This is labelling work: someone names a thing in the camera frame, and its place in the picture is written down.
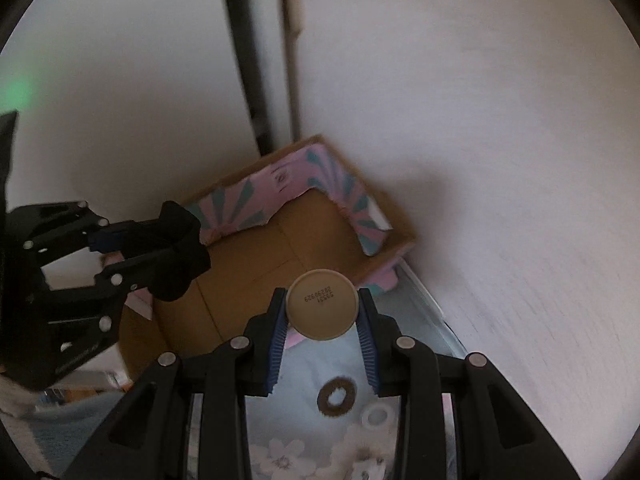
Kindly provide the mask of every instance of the black metal bracket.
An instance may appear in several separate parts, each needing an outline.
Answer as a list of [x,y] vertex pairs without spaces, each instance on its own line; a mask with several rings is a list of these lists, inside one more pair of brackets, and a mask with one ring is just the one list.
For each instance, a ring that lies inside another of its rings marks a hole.
[[489,359],[438,355],[442,391],[452,394],[460,478],[577,480],[526,402]]
[[[116,343],[132,290],[175,300],[210,267],[200,223],[175,202],[165,202],[156,220],[108,224],[86,202],[23,206],[6,216],[0,363],[23,386],[43,390]],[[85,247],[121,251],[125,260],[104,267],[93,286],[50,290],[42,267]]]

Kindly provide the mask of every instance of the round cap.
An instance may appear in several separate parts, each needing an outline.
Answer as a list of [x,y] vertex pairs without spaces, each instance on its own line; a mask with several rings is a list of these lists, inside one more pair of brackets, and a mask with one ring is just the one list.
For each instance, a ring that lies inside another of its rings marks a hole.
[[293,328],[309,339],[326,341],[356,321],[358,293],[340,272],[310,270],[289,288],[286,309]]

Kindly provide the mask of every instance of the white wall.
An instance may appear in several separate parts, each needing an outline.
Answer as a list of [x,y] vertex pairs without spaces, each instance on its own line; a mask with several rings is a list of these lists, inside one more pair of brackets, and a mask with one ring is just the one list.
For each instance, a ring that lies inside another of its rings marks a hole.
[[21,111],[10,207],[151,218],[257,158],[224,0],[35,0],[0,82]]
[[410,263],[585,479],[640,423],[640,50],[608,0],[301,0],[302,132],[389,190]]

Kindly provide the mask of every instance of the green light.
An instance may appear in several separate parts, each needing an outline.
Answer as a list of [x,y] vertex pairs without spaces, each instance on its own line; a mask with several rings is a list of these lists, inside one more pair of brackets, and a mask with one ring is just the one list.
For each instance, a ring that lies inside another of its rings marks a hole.
[[0,90],[0,112],[27,108],[33,101],[33,84],[29,78],[22,76],[9,82]]

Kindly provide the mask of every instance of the cardboard box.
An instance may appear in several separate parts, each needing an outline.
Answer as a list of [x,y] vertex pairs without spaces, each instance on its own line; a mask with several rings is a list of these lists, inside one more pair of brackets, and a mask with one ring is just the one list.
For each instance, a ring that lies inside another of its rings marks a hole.
[[179,300],[156,301],[153,321],[135,313],[122,317],[120,347],[133,379],[161,351],[172,349],[189,357],[211,352],[221,342],[241,334],[251,316],[266,311],[274,288],[288,287],[307,270],[337,270],[355,285],[361,285],[381,269],[390,268],[412,247],[415,234],[404,213],[385,193],[366,184],[361,174],[320,136],[271,153],[184,203],[191,203],[217,187],[236,184],[316,142],[327,146],[365,184],[367,193],[393,227],[382,248],[373,256],[366,256],[352,226],[335,203],[316,189],[305,192],[286,203],[267,225],[231,234],[211,244],[211,269],[194,280]]

